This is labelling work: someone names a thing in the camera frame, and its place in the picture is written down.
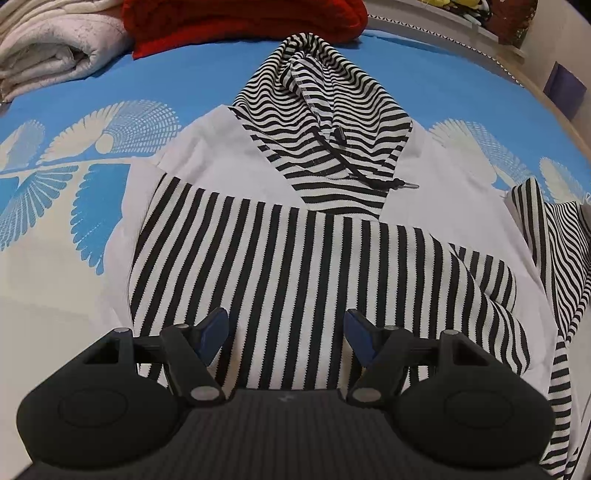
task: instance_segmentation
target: brown fabric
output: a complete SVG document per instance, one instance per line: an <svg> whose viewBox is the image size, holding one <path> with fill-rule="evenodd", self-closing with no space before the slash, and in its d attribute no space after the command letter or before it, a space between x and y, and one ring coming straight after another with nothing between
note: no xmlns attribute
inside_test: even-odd
<svg viewBox="0 0 591 480"><path fill-rule="evenodd" d="M499 37L499 43L513 44L517 32L527 24L537 3L537 0L492 0L492 16L486 29Z"/></svg>

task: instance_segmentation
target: striped fabric panel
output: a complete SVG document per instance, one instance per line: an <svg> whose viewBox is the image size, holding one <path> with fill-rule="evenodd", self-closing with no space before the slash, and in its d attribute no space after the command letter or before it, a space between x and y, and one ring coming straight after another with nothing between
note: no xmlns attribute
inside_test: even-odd
<svg viewBox="0 0 591 480"><path fill-rule="evenodd" d="M351 385L361 367L343 341L349 308L421 337L461 330L518 374L530 361L519 321L450 245L421 229L225 197L166 175L139 238L134 333L156 335L226 308L231 333L210 370L227 393ZM482 258L486 288L510 299L504 278L512 274ZM161 375L156 365L141 372Z"/></svg>
<svg viewBox="0 0 591 480"><path fill-rule="evenodd" d="M572 474L578 452L570 437L571 388L567 347L577 331L591 294L591 231L583 216L587 206L575 202L544 203L534 178L514 187L507 201L542 279L558 329L552 380L548 391L556 431L542 466L558 479Z"/></svg>
<svg viewBox="0 0 591 480"><path fill-rule="evenodd" d="M412 122L378 82L324 40L312 34L286 39L232 110L310 210L379 217L387 192L352 176L314 130L366 177L392 180Z"/></svg>

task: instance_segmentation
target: folded blanket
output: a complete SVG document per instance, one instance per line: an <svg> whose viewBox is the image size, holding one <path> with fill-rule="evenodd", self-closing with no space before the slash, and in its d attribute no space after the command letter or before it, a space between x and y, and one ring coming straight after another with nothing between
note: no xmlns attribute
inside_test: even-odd
<svg viewBox="0 0 591 480"><path fill-rule="evenodd" d="M0 40L25 23L65 14L89 14L120 5L123 0L8 0L0 2Z"/></svg>
<svg viewBox="0 0 591 480"><path fill-rule="evenodd" d="M88 77L129 49L120 10L62 15L13 30L0 44L2 101Z"/></svg>
<svg viewBox="0 0 591 480"><path fill-rule="evenodd" d="M284 38L312 32L331 43L367 25L363 0L124 0L134 58L229 38Z"/></svg>

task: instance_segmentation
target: red cloth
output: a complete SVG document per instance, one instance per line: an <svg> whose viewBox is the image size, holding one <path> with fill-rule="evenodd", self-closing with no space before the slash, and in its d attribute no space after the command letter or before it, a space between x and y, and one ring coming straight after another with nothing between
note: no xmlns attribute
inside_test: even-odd
<svg viewBox="0 0 591 480"><path fill-rule="evenodd" d="M124 0L123 21L138 59L188 44L300 32L346 42L361 34L368 14L363 0Z"/></svg>

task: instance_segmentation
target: white blanket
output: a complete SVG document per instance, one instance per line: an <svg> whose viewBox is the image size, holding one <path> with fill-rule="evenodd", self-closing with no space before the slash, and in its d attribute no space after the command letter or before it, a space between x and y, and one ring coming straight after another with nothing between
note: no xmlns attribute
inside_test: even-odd
<svg viewBox="0 0 591 480"><path fill-rule="evenodd" d="M131 44L122 20L106 13L25 24L0 44L0 98L11 102L44 86L88 77Z"/></svg>
<svg viewBox="0 0 591 480"><path fill-rule="evenodd" d="M65 14L97 13L123 0L8 0L0 7L0 40L25 23Z"/></svg>

